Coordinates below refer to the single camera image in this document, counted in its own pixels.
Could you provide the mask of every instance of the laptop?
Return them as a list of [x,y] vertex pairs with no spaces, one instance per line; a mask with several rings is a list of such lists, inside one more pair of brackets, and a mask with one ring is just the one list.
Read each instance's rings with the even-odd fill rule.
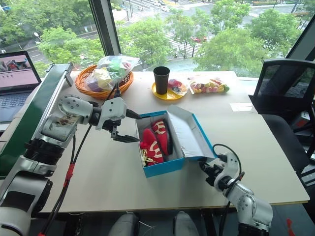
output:
[[0,122],[9,122],[41,83],[26,51],[0,54]]

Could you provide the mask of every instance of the blue shoe box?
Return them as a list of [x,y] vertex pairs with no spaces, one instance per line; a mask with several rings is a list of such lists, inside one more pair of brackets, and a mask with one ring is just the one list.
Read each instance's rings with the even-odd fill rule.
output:
[[201,157],[207,157],[208,161],[215,159],[212,145],[193,113],[171,105],[167,111],[147,113],[140,116],[142,119],[136,120],[137,136],[140,140],[142,140],[143,130],[151,128],[152,124],[159,119],[167,121],[173,140],[173,153],[165,156],[163,163],[143,166],[146,177],[180,170],[186,159],[198,160]]

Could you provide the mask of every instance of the yellow saucer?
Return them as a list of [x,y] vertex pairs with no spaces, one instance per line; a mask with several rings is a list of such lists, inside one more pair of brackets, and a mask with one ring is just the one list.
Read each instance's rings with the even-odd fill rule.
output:
[[178,94],[174,93],[172,90],[170,90],[169,88],[167,89],[166,94],[162,94],[162,95],[158,94],[155,82],[152,84],[151,90],[156,97],[163,99],[163,100],[177,100],[177,99],[183,97],[183,95],[178,95]]

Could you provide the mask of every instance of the wicker basket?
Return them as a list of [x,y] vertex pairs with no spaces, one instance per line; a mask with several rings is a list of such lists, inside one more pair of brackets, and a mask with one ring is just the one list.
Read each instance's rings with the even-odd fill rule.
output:
[[[80,74],[78,74],[77,78],[75,79],[75,86],[81,93],[84,93],[96,99],[104,100],[107,98],[110,91],[93,92],[93,91],[86,90],[84,87],[84,80],[94,71],[95,68],[96,68],[96,65],[90,65],[89,67],[82,70]],[[131,71],[126,77],[123,78],[123,80],[119,84],[119,89],[121,93],[125,92],[129,88],[132,82],[133,82],[133,72]]]

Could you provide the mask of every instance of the red sneaker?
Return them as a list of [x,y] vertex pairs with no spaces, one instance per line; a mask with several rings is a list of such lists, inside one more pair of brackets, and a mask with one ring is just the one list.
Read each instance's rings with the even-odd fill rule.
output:
[[158,147],[157,139],[150,129],[143,130],[140,142],[143,165],[154,165],[164,162],[162,152]]
[[173,143],[167,127],[167,122],[164,119],[159,119],[153,123],[153,131],[159,141],[162,152],[165,155],[170,155],[173,152]]

